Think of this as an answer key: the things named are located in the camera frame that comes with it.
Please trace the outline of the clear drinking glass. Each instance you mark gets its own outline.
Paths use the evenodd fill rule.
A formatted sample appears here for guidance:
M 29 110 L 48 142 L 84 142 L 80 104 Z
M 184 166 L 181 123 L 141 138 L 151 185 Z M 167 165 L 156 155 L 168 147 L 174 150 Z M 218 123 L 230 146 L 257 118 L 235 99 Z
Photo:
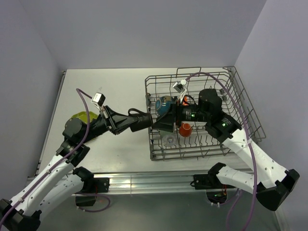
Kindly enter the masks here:
M 162 144 L 165 147 L 173 147 L 177 145 L 177 138 L 173 134 L 165 135 L 162 138 Z

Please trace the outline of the yellow-green dotted plate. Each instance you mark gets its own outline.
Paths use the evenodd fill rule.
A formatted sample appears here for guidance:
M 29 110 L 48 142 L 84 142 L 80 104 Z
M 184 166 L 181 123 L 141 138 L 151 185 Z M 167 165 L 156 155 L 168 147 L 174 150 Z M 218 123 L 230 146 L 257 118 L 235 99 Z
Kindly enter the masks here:
M 97 129 L 101 117 L 94 112 L 87 113 L 86 111 L 79 112 L 71 116 L 71 118 L 66 122 L 63 135 L 66 138 L 71 138 L 73 141 L 81 141 L 86 133 L 87 126 L 89 126 L 89 131 L 84 142 L 89 142 L 97 137 Z

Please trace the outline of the blue bowl beige inside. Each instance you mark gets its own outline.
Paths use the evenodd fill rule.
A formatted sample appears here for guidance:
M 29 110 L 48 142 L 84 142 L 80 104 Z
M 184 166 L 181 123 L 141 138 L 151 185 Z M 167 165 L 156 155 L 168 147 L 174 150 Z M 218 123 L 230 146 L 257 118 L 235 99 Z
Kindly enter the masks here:
M 154 104 L 158 117 L 167 113 L 173 102 L 174 98 L 168 95 L 158 98 Z

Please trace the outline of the orange bowl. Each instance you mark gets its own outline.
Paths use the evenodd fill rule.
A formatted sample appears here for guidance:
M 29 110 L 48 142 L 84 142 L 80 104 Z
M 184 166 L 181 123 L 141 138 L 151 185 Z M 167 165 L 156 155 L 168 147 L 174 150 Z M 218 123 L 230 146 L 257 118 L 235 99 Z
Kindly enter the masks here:
M 188 106 L 188 105 L 189 105 L 189 103 L 187 103 L 185 100 L 183 100 L 183 101 L 182 101 L 182 105 L 184 105 L 184 106 Z

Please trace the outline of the small orange mug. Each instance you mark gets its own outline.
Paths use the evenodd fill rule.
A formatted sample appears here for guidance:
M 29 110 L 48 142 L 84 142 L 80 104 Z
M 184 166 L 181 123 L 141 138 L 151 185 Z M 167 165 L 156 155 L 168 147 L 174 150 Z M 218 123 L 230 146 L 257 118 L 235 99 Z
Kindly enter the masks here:
M 182 137 L 189 137 L 192 134 L 192 127 L 189 123 L 182 123 L 179 128 L 179 134 Z

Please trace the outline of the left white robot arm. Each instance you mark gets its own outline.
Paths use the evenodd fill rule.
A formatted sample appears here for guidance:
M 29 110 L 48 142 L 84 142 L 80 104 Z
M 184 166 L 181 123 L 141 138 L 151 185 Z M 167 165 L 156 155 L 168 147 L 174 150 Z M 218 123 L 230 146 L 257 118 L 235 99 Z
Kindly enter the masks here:
M 36 231 L 43 216 L 67 197 L 94 189 L 94 174 L 79 166 L 90 151 L 86 142 L 107 131 L 118 135 L 128 128 L 135 132 L 152 125 L 148 113 L 123 115 L 108 106 L 101 107 L 94 120 L 86 115 L 86 122 L 78 117 L 67 121 L 64 141 L 42 172 L 12 199 L 0 201 L 1 226 L 10 231 Z

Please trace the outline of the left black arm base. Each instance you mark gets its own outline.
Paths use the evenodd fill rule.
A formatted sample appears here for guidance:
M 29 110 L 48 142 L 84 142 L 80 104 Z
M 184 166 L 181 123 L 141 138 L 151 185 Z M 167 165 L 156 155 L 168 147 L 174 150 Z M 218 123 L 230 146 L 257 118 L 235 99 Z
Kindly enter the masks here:
M 78 193 L 107 193 L 109 191 L 109 178 L 91 178 L 83 183 Z

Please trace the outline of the dark brown mug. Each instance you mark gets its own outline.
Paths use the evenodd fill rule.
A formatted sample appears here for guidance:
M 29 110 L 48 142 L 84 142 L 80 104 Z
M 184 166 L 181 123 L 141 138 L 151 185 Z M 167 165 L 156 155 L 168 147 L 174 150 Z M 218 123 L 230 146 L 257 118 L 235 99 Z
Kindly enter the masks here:
M 136 108 L 130 108 L 128 110 L 128 115 L 135 120 L 135 122 L 130 125 L 130 130 L 132 132 L 150 128 L 153 125 L 153 119 L 150 113 L 142 112 Z

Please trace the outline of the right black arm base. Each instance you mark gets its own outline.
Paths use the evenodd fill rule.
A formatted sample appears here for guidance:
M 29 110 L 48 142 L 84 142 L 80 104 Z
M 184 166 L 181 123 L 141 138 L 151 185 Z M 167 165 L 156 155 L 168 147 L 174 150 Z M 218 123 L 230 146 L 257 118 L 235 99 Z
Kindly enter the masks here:
M 190 186 L 196 190 L 211 190 L 211 189 L 233 189 L 234 186 L 222 184 L 218 178 L 210 174 L 195 174 Z

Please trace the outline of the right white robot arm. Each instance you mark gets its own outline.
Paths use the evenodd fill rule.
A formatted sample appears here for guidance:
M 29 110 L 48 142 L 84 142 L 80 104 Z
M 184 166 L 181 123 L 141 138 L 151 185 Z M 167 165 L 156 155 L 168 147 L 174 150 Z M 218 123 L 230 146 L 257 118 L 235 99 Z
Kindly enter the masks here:
M 237 154 L 254 172 L 248 174 L 217 163 L 205 177 L 194 177 L 196 189 L 236 187 L 253 194 L 268 210 L 276 211 L 299 180 L 296 170 L 287 170 L 274 161 L 237 120 L 223 112 L 222 99 L 215 89 L 201 90 L 197 104 L 171 103 L 168 111 L 156 119 L 153 128 L 172 132 L 183 122 L 204 122 L 207 133 Z

